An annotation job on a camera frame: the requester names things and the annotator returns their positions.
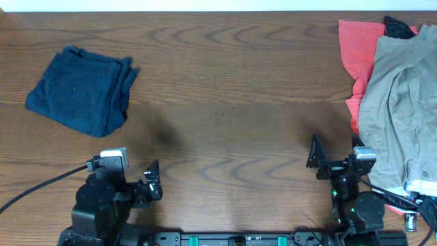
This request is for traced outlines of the navy blue shorts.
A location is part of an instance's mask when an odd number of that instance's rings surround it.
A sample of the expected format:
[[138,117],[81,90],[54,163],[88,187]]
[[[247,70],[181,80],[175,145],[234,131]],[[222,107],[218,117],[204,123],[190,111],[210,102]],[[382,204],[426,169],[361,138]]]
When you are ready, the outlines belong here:
[[127,120],[130,89],[139,73],[132,58],[67,46],[57,53],[26,109],[92,137],[106,137]]

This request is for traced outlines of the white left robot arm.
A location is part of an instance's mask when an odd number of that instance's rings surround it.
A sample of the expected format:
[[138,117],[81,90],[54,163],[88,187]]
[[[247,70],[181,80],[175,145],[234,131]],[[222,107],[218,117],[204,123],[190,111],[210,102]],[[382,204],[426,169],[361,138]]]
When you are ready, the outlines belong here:
[[127,223],[134,208],[161,200],[159,162],[144,171],[145,180],[127,182],[120,156],[94,156],[86,162],[91,174],[76,192],[72,225],[59,236],[59,246],[154,245],[151,232]]

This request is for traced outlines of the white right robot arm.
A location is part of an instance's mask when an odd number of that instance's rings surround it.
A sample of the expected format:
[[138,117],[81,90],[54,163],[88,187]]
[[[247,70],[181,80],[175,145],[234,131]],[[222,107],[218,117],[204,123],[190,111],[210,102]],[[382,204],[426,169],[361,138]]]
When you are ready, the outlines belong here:
[[329,180],[333,216],[337,225],[321,236],[316,245],[407,245],[403,232],[384,231],[383,217],[387,201],[381,193],[361,191],[359,183],[376,162],[376,153],[355,135],[352,152],[343,160],[327,159],[317,135],[311,139],[306,167],[316,169],[318,180]]

